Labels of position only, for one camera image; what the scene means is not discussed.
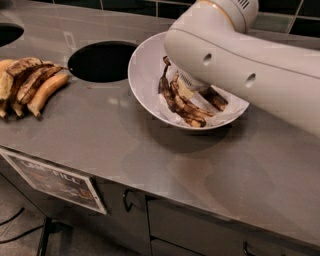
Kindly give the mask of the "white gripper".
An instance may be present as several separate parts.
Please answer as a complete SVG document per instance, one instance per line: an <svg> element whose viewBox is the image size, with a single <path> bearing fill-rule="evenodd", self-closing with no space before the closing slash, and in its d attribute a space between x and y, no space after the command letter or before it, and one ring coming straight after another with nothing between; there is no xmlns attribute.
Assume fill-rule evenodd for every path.
<svg viewBox="0 0 320 256"><path fill-rule="evenodd" d="M175 65L168 67L167 78L170 90L173 89L174 84L177 84L179 95L187 100L190 100L196 92L204 91L210 87L209 83L194 79Z"/></svg>

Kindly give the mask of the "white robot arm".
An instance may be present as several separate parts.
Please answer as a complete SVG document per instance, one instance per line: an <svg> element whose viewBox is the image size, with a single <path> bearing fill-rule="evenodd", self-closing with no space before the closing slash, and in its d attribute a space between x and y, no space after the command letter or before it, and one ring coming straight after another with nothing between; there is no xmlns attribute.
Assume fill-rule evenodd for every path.
<svg viewBox="0 0 320 256"><path fill-rule="evenodd" d="M216 85L320 136L320 53L247 34L258 0L197 0L169 28L164 49L199 90Z"/></svg>

